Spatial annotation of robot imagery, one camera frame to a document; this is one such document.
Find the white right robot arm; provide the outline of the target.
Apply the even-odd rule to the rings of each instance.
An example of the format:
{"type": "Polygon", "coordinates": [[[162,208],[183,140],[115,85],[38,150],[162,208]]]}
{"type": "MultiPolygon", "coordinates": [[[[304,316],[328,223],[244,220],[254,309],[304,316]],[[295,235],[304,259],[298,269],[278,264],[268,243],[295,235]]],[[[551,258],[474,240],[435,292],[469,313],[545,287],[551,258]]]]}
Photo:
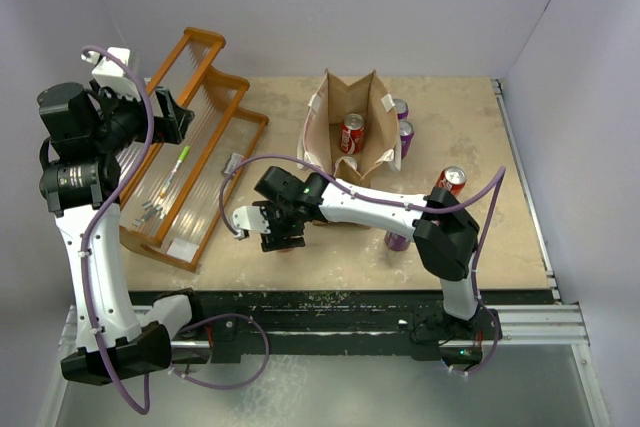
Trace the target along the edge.
{"type": "Polygon", "coordinates": [[[479,225],[452,193],[382,192],[320,173],[302,181],[271,167],[255,186],[263,199],[248,208],[247,231],[261,235],[265,252],[305,245],[304,225],[349,223],[376,228],[415,244],[425,270],[440,279],[446,330],[467,338],[480,326],[471,266],[479,249],[479,225]]]}

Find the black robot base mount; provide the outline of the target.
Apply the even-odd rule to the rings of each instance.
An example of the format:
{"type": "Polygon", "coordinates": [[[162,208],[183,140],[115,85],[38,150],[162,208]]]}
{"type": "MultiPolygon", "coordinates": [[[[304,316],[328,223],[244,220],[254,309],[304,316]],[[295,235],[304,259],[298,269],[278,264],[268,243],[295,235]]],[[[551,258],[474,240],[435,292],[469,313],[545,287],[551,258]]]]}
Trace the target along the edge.
{"type": "Polygon", "coordinates": [[[205,327],[178,334],[198,342],[214,363],[244,355],[401,356],[477,364],[480,348],[502,333],[480,310],[473,321],[448,320],[436,290],[204,291],[196,294],[205,327]]]}

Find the brown canvas tote bag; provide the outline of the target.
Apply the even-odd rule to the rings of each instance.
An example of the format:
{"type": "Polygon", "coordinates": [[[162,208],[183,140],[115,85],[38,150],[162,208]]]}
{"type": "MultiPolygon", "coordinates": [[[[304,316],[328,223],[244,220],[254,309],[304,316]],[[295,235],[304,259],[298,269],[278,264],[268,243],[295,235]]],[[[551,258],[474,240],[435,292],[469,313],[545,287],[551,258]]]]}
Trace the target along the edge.
{"type": "Polygon", "coordinates": [[[326,71],[309,100],[297,157],[337,179],[369,187],[383,166],[401,170],[401,150],[395,102],[377,73],[347,83],[326,71]]]}

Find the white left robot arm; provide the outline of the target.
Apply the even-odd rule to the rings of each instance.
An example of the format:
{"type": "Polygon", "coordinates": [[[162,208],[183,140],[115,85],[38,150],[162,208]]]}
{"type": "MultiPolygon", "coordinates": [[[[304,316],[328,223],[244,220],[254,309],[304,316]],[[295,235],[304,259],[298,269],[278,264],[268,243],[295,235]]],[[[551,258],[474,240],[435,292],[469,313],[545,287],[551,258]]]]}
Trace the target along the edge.
{"type": "Polygon", "coordinates": [[[134,142],[179,143],[193,112],[158,88],[162,116],[151,105],[111,87],[66,82],[37,97],[49,136],[40,150],[39,189],[64,240],[76,301],[73,353],[63,377],[106,385],[164,370],[171,340],[202,334],[206,316],[190,289],[162,295],[143,318],[134,312],[120,252],[121,167],[117,156],[134,142]]]}

